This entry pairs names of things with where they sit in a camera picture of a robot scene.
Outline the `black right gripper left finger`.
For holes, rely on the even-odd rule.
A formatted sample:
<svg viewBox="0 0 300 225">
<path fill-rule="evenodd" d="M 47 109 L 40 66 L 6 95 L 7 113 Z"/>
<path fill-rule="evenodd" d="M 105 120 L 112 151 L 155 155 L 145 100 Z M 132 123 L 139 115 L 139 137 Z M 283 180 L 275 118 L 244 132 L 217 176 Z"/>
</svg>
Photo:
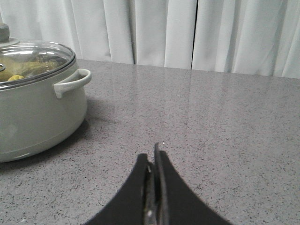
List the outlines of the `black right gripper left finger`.
<svg viewBox="0 0 300 225">
<path fill-rule="evenodd" d="M 86 224 L 142 225 L 147 166 L 147 155 L 138 155 L 132 172 L 118 193 Z"/>
</svg>

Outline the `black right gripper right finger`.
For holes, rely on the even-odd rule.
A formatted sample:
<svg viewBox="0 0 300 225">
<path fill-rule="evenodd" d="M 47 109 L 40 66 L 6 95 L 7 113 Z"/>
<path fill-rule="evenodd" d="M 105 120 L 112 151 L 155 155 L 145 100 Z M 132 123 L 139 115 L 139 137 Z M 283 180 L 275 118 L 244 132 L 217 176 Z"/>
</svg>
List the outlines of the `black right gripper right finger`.
<svg viewBox="0 0 300 225">
<path fill-rule="evenodd" d="M 154 146 L 154 168 L 159 225 L 230 224 L 195 195 L 158 143 Z"/>
</svg>

